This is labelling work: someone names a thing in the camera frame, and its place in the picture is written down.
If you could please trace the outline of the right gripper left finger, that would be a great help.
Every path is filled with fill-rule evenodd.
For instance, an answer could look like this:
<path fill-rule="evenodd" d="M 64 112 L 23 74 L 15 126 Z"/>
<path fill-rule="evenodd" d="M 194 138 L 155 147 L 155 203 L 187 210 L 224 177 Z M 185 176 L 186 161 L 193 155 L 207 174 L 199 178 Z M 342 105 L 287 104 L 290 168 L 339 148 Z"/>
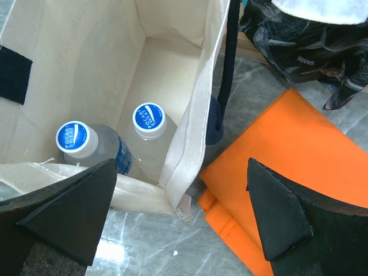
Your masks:
<path fill-rule="evenodd" d="M 117 180 L 107 159 L 65 180 L 1 201 L 1 275 L 84 275 Z"/>

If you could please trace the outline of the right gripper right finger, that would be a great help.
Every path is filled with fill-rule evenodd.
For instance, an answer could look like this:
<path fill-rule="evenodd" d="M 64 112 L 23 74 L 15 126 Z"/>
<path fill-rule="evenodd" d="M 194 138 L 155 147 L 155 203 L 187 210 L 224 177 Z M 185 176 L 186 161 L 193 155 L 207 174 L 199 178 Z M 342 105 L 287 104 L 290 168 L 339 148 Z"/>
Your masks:
<path fill-rule="evenodd" d="M 274 275 L 367 275 L 367 209 L 293 182 L 249 159 L 250 194 Z"/>

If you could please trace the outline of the blue-cap plastic bottle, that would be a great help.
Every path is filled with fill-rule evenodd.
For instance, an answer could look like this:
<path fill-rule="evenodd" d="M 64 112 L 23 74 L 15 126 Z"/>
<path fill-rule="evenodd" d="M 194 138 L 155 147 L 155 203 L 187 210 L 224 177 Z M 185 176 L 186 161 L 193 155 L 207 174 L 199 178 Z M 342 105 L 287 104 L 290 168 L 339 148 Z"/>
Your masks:
<path fill-rule="evenodd" d="M 157 182 L 160 179 L 176 129 L 176 123 L 156 103 L 142 103 L 134 110 L 125 142 L 149 180 Z"/>
<path fill-rule="evenodd" d="M 92 167 L 115 159 L 119 174 L 128 175 L 132 169 L 133 157 L 126 143 L 107 125 L 69 121 L 57 130 L 55 140 L 67 164 Z"/>

